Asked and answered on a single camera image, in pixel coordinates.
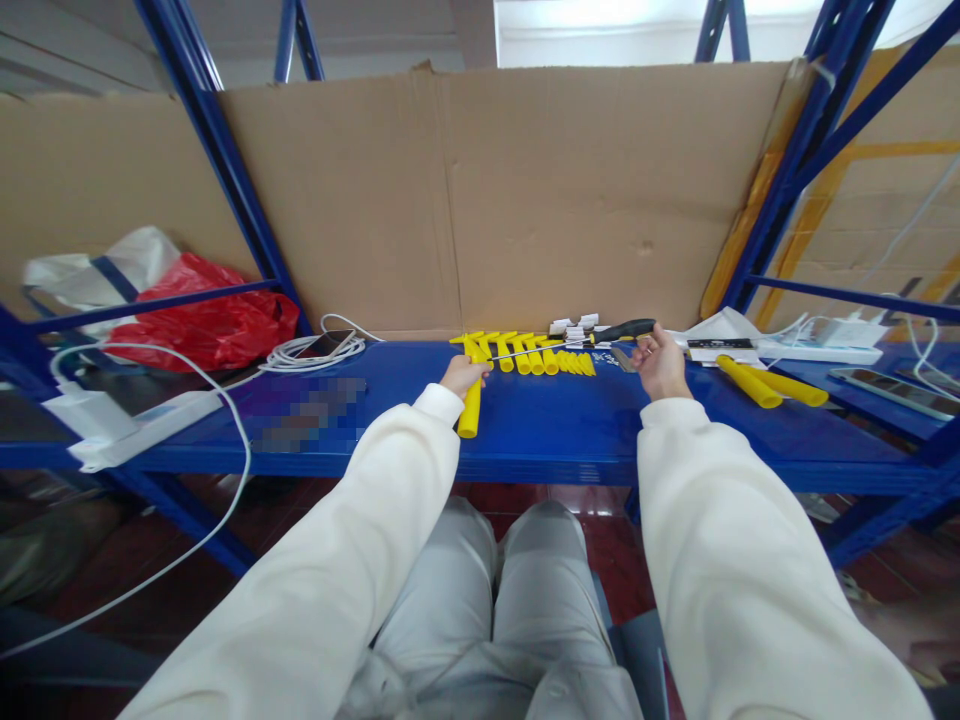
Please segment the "yellow plastic part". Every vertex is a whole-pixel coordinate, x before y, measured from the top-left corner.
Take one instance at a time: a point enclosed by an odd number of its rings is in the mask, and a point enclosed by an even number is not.
[[[480,383],[477,380],[467,390],[467,397],[463,400],[463,412],[460,413],[460,422],[457,423],[457,435],[465,440],[477,436],[480,427]]]
[[[769,385],[778,393],[792,397],[794,400],[799,400],[804,405],[809,405],[810,407],[820,407],[830,399],[830,393],[828,393],[826,390],[813,387],[813,385],[807,385],[806,383],[791,380],[790,378],[784,377],[783,375],[778,375],[777,373],[767,372],[766,370],[758,370],[757,368],[752,368],[746,365],[743,366],[743,369],[758,380],[762,381],[764,384]]]
[[[464,354],[469,355],[473,362],[487,362],[489,355],[484,355],[480,346],[474,342],[483,336],[483,332],[470,333],[462,335],[451,340],[451,343],[463,343]],[[467,397],[463,401],[463,412],[460,413],[460,421],[457,423],[457,435],[470,440],[477,436],[477,428],[480,426],[480,388],[482,380],[477,380],[470,389],[467,390]]]
[[[480,358],[482,358],[483,355],[482,355],[482,352],[481,352],[481,350],[480,350],[480,346],[478,346],[478,345],[473,341],[474,335],[476,335],[476,333],[472,333],[472,334],[470,334],[470,335],[461,335],[461,336],[458,337],[458,338],[453,338],[453,339],[450,341],[450,344],[452,345],[452,344],[454,344],[454,343],[462,343],[462,344],[463,344],[463,354],[464,354],[464,355],[469,355],[470,358],[471,358],[474,362],[477,362],[477,360],[475,359],[475,357],[480,357]]]
[[[534,350],[538,347],[538,344],[541,340],[546,339],[546,335],[536,335],[527,339],[524,344],[527,346],[527,350]],[[529,353],[527,357],[530,358],[530,371],[534,375],[543,375],[547,371],[546,366],[543,364],[543,357],[540,355],[540,353]]]
[[[513,338],[513,351],[514,352],[523,352],[527,348],[524,346],[524,342],[533,337],[533,333],[524,333],[523,335],[517,335]],[[517,361],[517,372],[521,375],[529,375],[530,370],[530,356],[529,355],[517,355],[514,360]]]
[[[556,375],[560,372],[560,359],[557,357],[557,354],[550,349],[552,345],[559,345],[559,340],[540,340],[538,341],[540,347],[543,348],[543,351],[540,353],[543,355],[543,369],[547,371],[547,375]]]
[[[583,370],[584,375],[596,375],[597,369],[593,367],[593,358],[590,357],[590,353],[583,353],[580,355],[580,369]]]
[[[497,355],[509,355],[510,348],[507,345],[507,340],[512,338],[517,334],[516,330],[511,330],[508,333],[500,333],[497,335]],[[500,361],[500,369],[503,372],[510,372],[513,370],[513,358],[503,358]]]
[[[487,360],[493,357],[493,353],[490,352],[490,341],[497,337],[500,333],[494,331],[492,333],[487,333],[486,335],[481,335],[477,338],[477,344],[480,346],[480,350],[483,352],[483,355]]]
[[[783,398],[777,395],[773,388],[763,380],[751,375],[746,368],[734,362],[729,355],[719,356],[717,365],[764,410],[775,408],[783,402]]]

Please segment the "white plastic bag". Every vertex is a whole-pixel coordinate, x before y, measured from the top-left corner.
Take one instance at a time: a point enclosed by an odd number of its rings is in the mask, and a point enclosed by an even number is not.
[[[35,258],[23,270],[23,284],[80,311],[124,305],[135,299],[131,297],[134,293],[159,282],[180,257],[180,251],[159,228],[150,226],[134,230],[103,257],[108,261],[105,264],[81,253]],[[106,340],[113,328],[132,321],[133,318],[106,320],[87,325],[82,331],[97,340]]]

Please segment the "person's right hand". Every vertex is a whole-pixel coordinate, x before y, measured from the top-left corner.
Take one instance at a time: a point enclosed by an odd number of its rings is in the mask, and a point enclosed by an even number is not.
[[[693,399],[684,373],[683,350],[660,323],[653,326],[652,335],[640,339],[631,361],[651,400],[668,397]]]

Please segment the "phone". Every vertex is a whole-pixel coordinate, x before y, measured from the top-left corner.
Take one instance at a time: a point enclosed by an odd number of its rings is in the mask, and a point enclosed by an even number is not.
[[[960,415],[960,402],[889,375],[864,368],[834,368],[829,374],[937,420],[949,422]]]
[[[325,332],[305,347],[303,351],[297,355],[297,358],[330,357],[331,355],[336,355],[356,334],[356,330],[330,330],[329,332]]]

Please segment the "white jacket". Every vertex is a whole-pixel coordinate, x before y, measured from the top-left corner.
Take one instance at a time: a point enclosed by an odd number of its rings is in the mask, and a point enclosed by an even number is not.
[[[333,718],[450,493],[458,397],[429,385],[370,425],[336,488],[240,580],[121,715]],[[641,412],[643,538],[689,718],[930,717],[854,617],[792,493],[700,403]],[[605,718],[603,693],[528,717]]]

